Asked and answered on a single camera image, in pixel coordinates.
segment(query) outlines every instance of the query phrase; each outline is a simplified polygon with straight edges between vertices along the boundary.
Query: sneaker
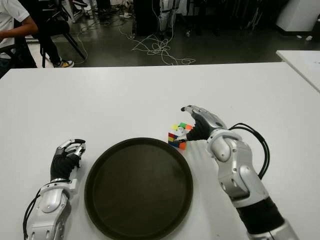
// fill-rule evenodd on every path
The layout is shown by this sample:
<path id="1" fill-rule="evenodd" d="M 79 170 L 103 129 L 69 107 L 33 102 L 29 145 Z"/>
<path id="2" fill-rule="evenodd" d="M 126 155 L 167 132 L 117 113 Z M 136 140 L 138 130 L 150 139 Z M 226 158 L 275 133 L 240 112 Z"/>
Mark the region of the sneaker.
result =
<path id="1" fill-rule="evenodd" d="M 86 8 L 88 7 L 88 4 L 86 4 L 84 1 L 82 0 L 72 0 L 73 4 L 78 5 L 80 7 Z"/>
<path id="2" fill-rule="evenodd" d="M 72 68 L 75 65 L 74 61 L 66 61 L 61 59 L 58 64 L 53 64 L 55 68 Z"/>

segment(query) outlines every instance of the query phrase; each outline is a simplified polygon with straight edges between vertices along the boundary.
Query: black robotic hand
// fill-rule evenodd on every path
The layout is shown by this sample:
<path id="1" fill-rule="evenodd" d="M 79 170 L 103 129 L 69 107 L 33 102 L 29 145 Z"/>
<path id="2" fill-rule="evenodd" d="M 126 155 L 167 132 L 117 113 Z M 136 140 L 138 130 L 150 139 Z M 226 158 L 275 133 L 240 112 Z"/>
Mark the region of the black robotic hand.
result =
<path id="1" fill-rule="evenodd" d="M 54 179 L 69 180 L 71 171 L 79 168 L 79 160 L 86 150 L 85 140 L 69 139 L 55 151 L 50 168 L 51 181 Z"/>

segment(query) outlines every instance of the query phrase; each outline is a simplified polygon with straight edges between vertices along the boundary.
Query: black cable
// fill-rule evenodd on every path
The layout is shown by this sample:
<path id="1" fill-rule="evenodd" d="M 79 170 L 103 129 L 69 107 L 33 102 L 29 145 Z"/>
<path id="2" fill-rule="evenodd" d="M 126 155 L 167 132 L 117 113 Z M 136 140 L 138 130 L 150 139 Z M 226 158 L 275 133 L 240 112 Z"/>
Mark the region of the black cable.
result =
<path id="1" fill-rule="evenodd" d="M 53 182 L 49 182 L 49 183 L 43 185 L 42 187 L 47 186 L 49 184 L 54 184 L 54 183 L 68 183 L 68 182 L 70 182 L 70 181 L 69 180 L 53 181 Z M 32 201 L 30 202 L 30 204 L 28 205 L 28 207 L 26 208 L 26 211 L 24 213 L 24 218 L 23 218 L 23 223 L 22 223 L 23 239 L 24 240 L 27 240 L 27 238 L 28 238 L 27 223 L 28 223 L 28 219 L 29 219 L 29 216 L 30 216 L 31 212 L 35 207 L 37 199 L 41 196 L 41 195 L 39 195 L 40 190 L 41 190 L 41 188 L 36 193 L 35 197 L 32 199 Z"/>
<path id="2" fill-rule="evenodd" d="M 233 129 L 241 129 L 241 130 L 246 130 L 249 133 L 251 133 L 252 135 L 254 135 L 258 141 L 261 143 L 263 151 L 264 151 L 264 161 L 263 161 L 263 165 L 262 168 L 258 174 L 259 178 L 262 179 L 263 176 L 265 175 L 265 173 L 268 170 L 269 167 L 269 163 L 270 163 L 270 151 L 269 151 L 269 147 L 268 144 L 266 142 L 266 140 L 264 139 L 264 137 L 257 132 L 255 129 L 253 129 L 251 126 L 244 124 L 244 123 L 237 123 L 236 125 L 233 125 L 232 127 L 229 128 L 229 130 L 233 130 Z"/>

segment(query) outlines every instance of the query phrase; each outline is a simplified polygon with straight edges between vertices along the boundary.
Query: chair leg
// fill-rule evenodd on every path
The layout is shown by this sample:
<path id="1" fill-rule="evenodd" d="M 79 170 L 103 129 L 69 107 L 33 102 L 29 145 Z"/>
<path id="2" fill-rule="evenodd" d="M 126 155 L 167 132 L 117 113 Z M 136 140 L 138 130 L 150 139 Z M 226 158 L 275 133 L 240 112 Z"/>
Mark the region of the chair leg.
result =
<path id="1" fill-rule="evenodd" d="M 65 33 L 65 35 L 67 35 L 68 38 L 69 38 L 76 46 L 79 46 L 78 43 L 76 42 L 76 40 L 70 35 L 70 33 Z"/>
<path id="2" fill-rule="evenodd" d="M 46 68 L 46 51 L 41 45 L 40 45 L 40 54 L 42 56 L 42 67 Z"/>
<path id="3" fill-rule="evenodd" d="M 69 41 L 69 43 L 72 45 L 72 47 L 77 51 L 77 53 L 83 58 L 86 59 L 86 57 L 83 55 L 83 53 L 80 51 L 80 49 L 78 48 L 78 46 L 74 43 L 74 39 L 68 34 L 65 33 L 63 34 L 64 37 Z"/>

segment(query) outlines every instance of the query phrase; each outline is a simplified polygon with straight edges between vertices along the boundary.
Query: robotic hand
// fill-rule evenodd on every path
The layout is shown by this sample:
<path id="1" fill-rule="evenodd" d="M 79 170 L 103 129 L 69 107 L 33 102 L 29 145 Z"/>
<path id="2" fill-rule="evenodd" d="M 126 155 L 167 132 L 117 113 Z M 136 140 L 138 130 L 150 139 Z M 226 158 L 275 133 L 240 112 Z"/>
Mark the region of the robotic hand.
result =
<path id="1" fill-rule="evenodd" d="M 219 166 L 218 180 L 239 213 L 251 240 L 298 240 L 281 216 L 252 165 L 252 151 L 214 114 L 194 105 L 183 107 L 195 127 L 175 142 L 206 140 L 207 151 Z"/>
<path id="2" fill-rule="evenodd" d="M 36 217 L 32 224 L 30 238 L 27 235 L 27 221 L 31 213 L 29 207 L 23 221 L 24 239 L 30 240 L 62 240 L 65 223 L 71 212 L 70 200 L 77 194 L 77 179 L 70 180 L 74 167 L 80 167 L 79 161 L 86 150 L 86 141 L 69 139 L 55 151 L 50 169 L 50 183 L 44 185 L 36 197 L 42 196 L 36 207 Z"/>

